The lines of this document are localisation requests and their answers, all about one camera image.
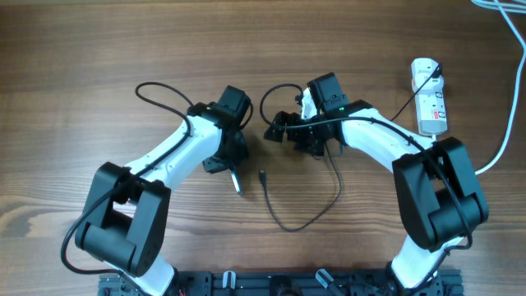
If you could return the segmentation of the Galaxy smartphone teal screen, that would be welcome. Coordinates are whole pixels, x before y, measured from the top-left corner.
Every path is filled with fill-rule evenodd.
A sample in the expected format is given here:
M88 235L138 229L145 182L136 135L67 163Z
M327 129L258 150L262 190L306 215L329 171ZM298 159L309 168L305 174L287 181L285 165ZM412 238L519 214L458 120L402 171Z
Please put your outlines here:
M234 185L236 193L239 196L242 196L243 195L243 193L242 193L242 185L241 185L241 181L240 181L240 179L238 177L238 174L234 170L232 170L230 173L231 173L231 178L233 180L233 185Z

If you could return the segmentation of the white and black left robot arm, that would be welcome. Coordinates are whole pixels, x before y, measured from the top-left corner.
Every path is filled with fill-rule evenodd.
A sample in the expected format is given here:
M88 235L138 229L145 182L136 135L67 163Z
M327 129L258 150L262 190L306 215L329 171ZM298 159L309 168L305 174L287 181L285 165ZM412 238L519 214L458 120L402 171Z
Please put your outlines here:
M253 112L242 90L227 86L216 102L191 104L182 125L151 152L125 166L111 162L95 173L71 240L143 295L179 295L178 271L160 255L172 192L198 166L230 171L248 158L242 134Z

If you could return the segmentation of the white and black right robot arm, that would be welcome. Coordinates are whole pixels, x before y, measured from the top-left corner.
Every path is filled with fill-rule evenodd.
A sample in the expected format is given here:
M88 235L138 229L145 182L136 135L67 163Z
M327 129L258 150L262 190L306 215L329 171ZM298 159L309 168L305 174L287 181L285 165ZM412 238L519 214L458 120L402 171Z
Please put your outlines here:
M436 141L384 118L371 104L350 101L333 72L309 81L296 97L300 113L277 113L264 138L292 141L295 150L327 153L335 139L372 157L394 176L399 213L408 234L390 271L399 292L415 295L435 279L454 250L473 245L489 207L464 144Z

